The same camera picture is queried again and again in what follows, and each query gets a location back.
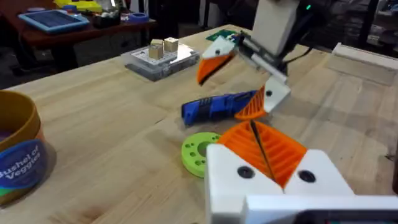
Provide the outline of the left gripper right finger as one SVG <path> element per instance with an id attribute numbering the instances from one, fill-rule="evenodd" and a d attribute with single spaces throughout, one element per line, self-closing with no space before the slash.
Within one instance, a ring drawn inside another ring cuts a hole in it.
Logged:
<path id="1" fill-rule="evenodd" d="M 265 124 L 252 122 L 266 174 L 286 195 L 354 195 L 327 154 L 306 149 Z"/>

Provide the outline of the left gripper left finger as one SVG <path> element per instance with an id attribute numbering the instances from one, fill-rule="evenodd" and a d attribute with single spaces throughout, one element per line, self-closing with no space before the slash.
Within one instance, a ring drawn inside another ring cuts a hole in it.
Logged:
<path id="1" fill-rule="evenodd" d="M 261 151 L 258 123 L 244 121 L 206 148 L 205 208 L 207 223 L 240 223 L 246 197 L 282 195 L 280 185 L 266 176 L 269 171 Z"/>

